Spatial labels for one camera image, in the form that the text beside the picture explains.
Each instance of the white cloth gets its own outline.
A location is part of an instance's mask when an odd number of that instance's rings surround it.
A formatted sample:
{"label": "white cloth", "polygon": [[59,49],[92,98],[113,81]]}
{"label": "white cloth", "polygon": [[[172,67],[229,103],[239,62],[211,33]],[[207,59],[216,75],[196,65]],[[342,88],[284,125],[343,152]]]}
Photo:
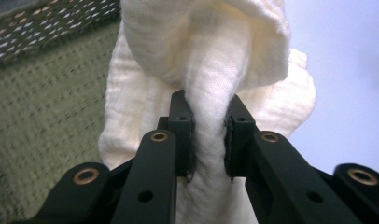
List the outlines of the white cloth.
{"label": "white cloth", "polygon": [[124,0],[101,157],[110,169],[134,157],[184,89],[197,168],[191,182],[178,180],[176,222],[255,223],[243,179],[231,184],[224,170],[227,107],[238,93],[261,130],[289,136],[314,105],[305,67],[306,56],[288,49],[281,1]]}

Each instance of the crumpled fabric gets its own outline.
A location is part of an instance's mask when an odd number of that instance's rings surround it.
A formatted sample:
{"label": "crumpled fabric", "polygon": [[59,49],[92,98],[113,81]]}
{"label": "crumpled fabric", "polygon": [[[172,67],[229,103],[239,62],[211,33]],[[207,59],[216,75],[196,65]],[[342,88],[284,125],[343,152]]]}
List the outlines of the crumpled fabric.
{"label": "crumpled fabric", "polygon": [[103,162],[135,156],[142,136],[184,89],[195,121],[196,170],[177,182],[176,223],[257,223],[244,179],[224,169],[224,119],[235,93],[261,130],[288,137],[316,91],[306,55],[288,48],[282,1],[123,0],[107,79]]}

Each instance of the green woven fabric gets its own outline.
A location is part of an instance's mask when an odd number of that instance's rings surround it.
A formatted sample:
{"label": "green woven fabric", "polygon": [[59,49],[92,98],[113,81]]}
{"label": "green woven fabric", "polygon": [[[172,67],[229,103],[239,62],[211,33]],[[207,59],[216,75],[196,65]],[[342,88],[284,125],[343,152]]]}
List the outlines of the green woven fabric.
{"label": "green woven fabric", "polygon": [[100,161],[119,22],[0,67],[0,223],[31,217],[69,168]]}

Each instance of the textured fabric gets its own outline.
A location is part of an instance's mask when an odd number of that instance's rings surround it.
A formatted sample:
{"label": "textured fabric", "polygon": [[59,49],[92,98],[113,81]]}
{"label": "textured fabric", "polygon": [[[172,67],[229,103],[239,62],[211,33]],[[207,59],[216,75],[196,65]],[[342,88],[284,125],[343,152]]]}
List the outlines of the textured fabric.
{"label": "textured fabric", "polygon": [[0,14],[0,63],[119,16],[118,0],[38,0]]}
{"label": "textured fabric", "polygon": [[62,175],[101,161],[111,23],[0,67],[0,224],[31,217]]}
{"label": "textured fabric", "polygon": [[177,223],[254,223],[243,179],[231,184],[224,170],[227,107],[237,92],[260,129],[288,136],[315,100],[305,66],[304,54],[289,52],[280,1],[122,1],[102,159],[114,168],[135,156],[184,89],[197,167],[189,183],[178,181]]}

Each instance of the screw hole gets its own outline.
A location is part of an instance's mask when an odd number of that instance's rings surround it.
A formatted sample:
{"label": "screw hole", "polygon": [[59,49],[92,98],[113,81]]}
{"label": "screw hole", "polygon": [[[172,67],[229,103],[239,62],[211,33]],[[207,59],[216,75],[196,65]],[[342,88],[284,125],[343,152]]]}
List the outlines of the screw hole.
{"label": "screw hole", "polygon": [[151,140],[154,142],[162,142],[167,139],[166,133],[154,133],[151,136]]}
{"label": "screw hole", "polygon": [[323,203],[323,197],[320,196],[320,194],[316,193],[316,192],[308,192],[306,194],[306,196],[308,197],[308,199],[314,203]]}
{"label": "screw hole", "polygon": [[378,184],[378,179],[366,171],[352,168],[347,173],[352,179],[363,185],[374,186]]}
{"label": "screw hole", "polygon": [[74,175],[73,182],[77,185],[86,185],[95,180],[98,175],[99,171],[95,168],[84,168]]}
{"label": "screw hole", "polygon": [[274,133],[264,133],[261,138],[264,141],[275,143],[279,141],[279,137]]}
{"label": "screw hole", "polygon": [[139,193],[139,195],[137,196],[137,199],[142,203],[148,203],[149,201],[152,200],[153,197],[154,197],[154,194],[151,191],[145,190]]}

